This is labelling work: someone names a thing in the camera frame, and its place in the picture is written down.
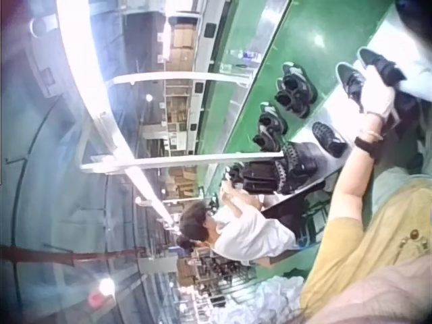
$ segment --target black wristband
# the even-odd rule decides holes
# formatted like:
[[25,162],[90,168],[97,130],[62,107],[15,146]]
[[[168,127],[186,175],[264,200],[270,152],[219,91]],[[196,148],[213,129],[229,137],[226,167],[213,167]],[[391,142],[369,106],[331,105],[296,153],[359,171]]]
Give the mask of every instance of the black wristband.
[[360,137],[356,137],[354,144],[361,150],[368,152],[372,159],[378,159],[381,155],[381,148],[383,141],[369,143],[362,140]]

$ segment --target white t-shirt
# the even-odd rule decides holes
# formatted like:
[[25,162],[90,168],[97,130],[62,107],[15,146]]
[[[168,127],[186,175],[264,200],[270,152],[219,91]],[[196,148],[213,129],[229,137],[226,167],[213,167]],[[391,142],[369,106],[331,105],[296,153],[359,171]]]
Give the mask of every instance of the white t-shirt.
[[232,219],[220,231],[213,248],[217,254],[230,260],[249,261],[298,248],[294,233],[278,220],[264,218],[249,205],[243,204],[241,210],[242,216]]

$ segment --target hand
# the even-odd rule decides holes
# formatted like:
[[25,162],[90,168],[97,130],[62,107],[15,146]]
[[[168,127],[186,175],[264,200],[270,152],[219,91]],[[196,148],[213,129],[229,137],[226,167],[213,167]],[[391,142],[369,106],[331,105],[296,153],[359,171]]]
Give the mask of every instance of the hand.
[[220,195],[221,195],[221,200],[224,204],[230,199],[229,194],[223,188],[221,188]]
[[232,194],[235,189],[232,186],[232,182],[230,180],[224,180],[222,181],[221,190],[223,190],[227,194]]
[[366,82],[362,89],[361,103],[365,113],[373,113],[384,120],[389,117],[393,108],[394,89],[386,86],[375,66],[370,65],[364,75]]

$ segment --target bottle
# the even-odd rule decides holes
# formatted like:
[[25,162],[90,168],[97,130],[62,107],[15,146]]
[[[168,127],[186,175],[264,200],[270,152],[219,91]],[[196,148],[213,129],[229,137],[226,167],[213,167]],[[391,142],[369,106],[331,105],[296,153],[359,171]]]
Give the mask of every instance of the bottle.
[[229,51],[229,54],[244,61],[252,61],[257,63],[260,63],[263,59],[263,56],[260,53],[243,51],[241,49],[232,49]]

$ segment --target glove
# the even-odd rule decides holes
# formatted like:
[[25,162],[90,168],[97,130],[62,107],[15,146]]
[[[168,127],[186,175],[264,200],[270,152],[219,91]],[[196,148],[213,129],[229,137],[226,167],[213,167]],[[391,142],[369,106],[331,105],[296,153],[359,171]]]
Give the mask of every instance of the glove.
[[375,66],[370,65],[364,74],[364,82],[360,101],[365,113],[372,113],[387,120],[393,108],[395,91],[386,86]]

